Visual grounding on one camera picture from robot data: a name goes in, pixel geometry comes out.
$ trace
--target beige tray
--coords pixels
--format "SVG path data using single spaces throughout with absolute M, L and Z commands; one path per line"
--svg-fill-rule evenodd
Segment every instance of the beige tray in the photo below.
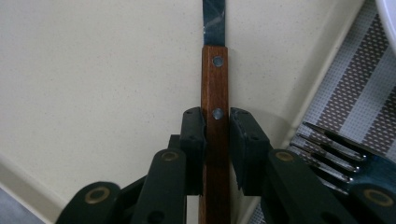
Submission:
M 361 4 L 228 1 L 231 106 L 274 147 L 287 145 Z M 91 182 L 145 175 L 200 104 L 200 1 L 5 1 L 0 36 L 1 187 L 46 222 Z M 233 223 L 246 223 L 257 199 L 233 199 Z M 197 222 L 196 198 L 188 216 Z

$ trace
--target metal fork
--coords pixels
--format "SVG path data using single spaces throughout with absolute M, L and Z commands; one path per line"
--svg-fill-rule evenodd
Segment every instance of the metal fork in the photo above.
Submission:
M 340 150 L 333 144 L 303 134 L 297 135 L 307 145 L 290 144 L 300 150 L 300 155 L 327 187 L 348 195 L 353 186 L 373 184 L 396 194 L 396 164 L 393 161 L 331 130 L 309 122 L 304 125 L 348 148 Z

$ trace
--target knife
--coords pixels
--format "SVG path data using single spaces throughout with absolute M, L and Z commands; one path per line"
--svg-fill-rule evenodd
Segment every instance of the knife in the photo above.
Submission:
M 230 223 L 228 50 L 225 47 L 225 0 L 203 0 L 201 108 L 207 149 L 201 224 Z

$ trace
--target striped placemat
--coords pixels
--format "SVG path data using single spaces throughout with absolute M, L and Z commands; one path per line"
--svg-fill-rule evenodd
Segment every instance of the striped placemat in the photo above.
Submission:
M 303 121 L 336 131 L 396 161 L 396 56 L 375 1 L 365 1 Z M 297 133 L 320 138 L 303 125 Z M 304 144 L 297 136 L 292 142 Z M 249 223 L 265 223 L 260 205 Z

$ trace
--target wooden handle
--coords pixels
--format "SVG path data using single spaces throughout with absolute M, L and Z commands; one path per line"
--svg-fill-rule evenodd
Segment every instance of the wooden handle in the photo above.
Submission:
M 199 222 L 230 224 L 228 50 L 204 46 L 202 53 L 201 108 L 207 149 Z

